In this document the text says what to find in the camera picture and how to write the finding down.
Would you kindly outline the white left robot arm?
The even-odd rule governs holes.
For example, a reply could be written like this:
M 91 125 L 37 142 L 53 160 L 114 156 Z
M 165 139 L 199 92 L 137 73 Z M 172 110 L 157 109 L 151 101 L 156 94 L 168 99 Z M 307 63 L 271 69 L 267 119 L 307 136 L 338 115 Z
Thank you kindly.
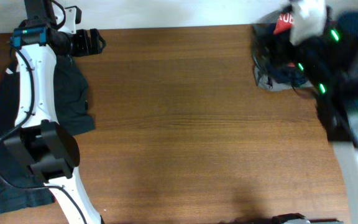
M 23 169 L 54 195 L 69 223 L 103 223 L 80 178 L 75 138 L 58 122 L 54 72 L 59 55 L 100 54 L 106 46 L 97 29 L 76 29 L 77 6 L 25 1 L 27 18 L 10 40 L 19 70 L 19 109 L 14 127 L 0 137 Z

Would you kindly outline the red soccer t-shirt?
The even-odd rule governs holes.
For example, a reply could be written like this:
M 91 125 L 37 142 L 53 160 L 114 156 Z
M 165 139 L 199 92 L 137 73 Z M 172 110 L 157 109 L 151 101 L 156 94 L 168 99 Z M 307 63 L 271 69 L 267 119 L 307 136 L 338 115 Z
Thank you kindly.
M 288 29 L 291 29 L 293 23 L 294 18 L 290 12 L 281 13 L 278 17 L 273 34 L 278 35 Z

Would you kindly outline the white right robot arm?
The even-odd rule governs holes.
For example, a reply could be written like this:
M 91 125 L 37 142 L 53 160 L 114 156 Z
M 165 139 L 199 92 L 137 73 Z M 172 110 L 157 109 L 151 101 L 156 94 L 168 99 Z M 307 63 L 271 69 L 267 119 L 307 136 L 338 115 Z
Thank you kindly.
M 303 40 L 292 57 L 317 89 L 319 120 L 342 171 L 351 222 L 358 223 L 358 11 Z

